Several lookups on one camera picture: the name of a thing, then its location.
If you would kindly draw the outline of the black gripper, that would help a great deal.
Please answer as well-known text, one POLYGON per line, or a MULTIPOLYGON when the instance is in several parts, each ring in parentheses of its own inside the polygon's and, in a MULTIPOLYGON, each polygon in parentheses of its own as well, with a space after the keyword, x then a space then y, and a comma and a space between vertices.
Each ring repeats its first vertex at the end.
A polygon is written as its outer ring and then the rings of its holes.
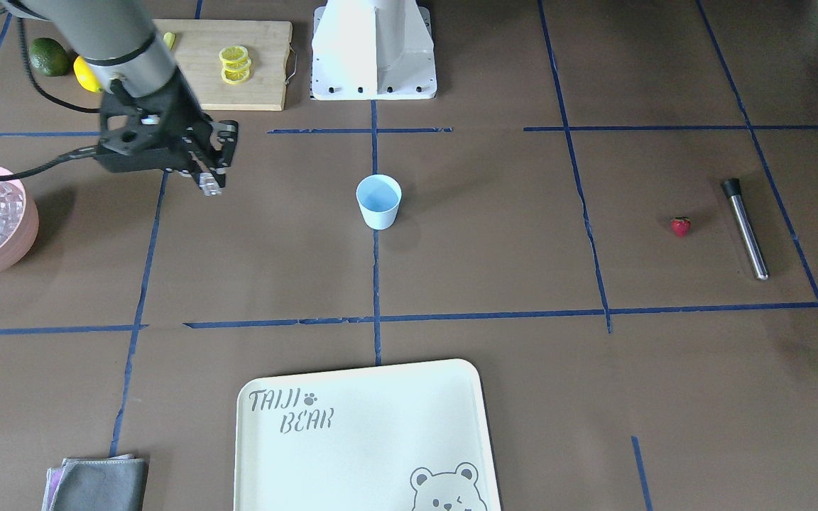
POLYGON ((206 197, 223 194, 236 154, 239 123, 215 121, 200 107, 182 72, 144 97, 110 81, 99 108, 97 162, 109 172, 178 171, 198 178, 206 197))

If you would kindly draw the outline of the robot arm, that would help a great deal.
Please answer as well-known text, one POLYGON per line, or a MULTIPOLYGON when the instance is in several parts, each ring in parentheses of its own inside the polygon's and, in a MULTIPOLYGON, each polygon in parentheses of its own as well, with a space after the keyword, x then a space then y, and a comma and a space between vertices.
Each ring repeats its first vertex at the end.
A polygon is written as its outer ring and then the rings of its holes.
POLYGON ((202 110, 140 1, 0 1, 0 11, 52 23, 105 90, 94 145, 11 179, 93 158, 109 172, 179 172, 205 195, 223 192, 238 123, 215 121, 202 110))

